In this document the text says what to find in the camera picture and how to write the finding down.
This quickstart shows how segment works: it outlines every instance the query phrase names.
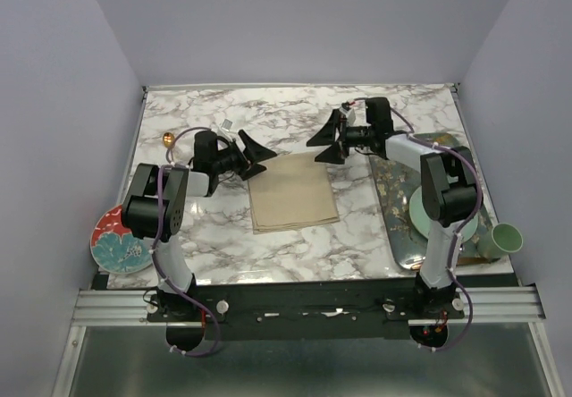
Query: glass panel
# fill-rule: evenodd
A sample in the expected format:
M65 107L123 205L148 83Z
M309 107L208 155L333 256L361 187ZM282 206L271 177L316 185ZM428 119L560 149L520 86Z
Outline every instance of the glass panel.
M547 390L524 324L473 325L459 346L438 354L413 341L361 339L228 342L207 359L169 353L162 327L114 327L88 330L71 395L539 397Z

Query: marble surface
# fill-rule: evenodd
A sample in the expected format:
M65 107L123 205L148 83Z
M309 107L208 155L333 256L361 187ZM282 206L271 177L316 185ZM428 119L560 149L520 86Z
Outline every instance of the marble surface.
M224 119L278 154L321 151L306 141L330 112L354 97L384 96L419 132L446 131L467 143L448 87L397 85L151 91L140 128L131 174L138 163L163 164L162 135L192 126L215 129ZM355 124L365 123L357 110ZM192 156L192 136L175 158ZM338 223L253 234L248 185L238 177L219 185L211 198L187 198L179 233L186 261L199 284L272 283L411 276L393 261L370 165L353 153L345 165L328 165L340 212ZM458 273L511 272L510 262L460 267ZM152 267L132 275L110 275L109 288L156 285Z

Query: green cup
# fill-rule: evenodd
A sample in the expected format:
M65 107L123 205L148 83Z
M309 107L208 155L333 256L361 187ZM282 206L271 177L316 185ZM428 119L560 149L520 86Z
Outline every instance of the green cup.
M514 225L500 223L479 240L476 250L481 257L492 260L519 252L522 244L522 234Z

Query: lavender wall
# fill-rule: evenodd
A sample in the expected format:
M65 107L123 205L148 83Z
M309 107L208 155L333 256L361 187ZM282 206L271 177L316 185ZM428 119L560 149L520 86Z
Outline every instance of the lavender wall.
M97 0L146 85L458 81L508 0Z
M96 0L0 0L0 394L51 393L141 88Z
M572 0L509 0L460 90L501 220L525 236L513 263L536 283L572 395Z

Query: beige napkin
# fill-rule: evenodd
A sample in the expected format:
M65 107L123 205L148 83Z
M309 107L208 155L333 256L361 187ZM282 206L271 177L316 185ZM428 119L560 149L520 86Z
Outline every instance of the beige napkin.
M248 180L254 233L340 221L328 171L314 157L315 153L278 156L264 162L265 172Z

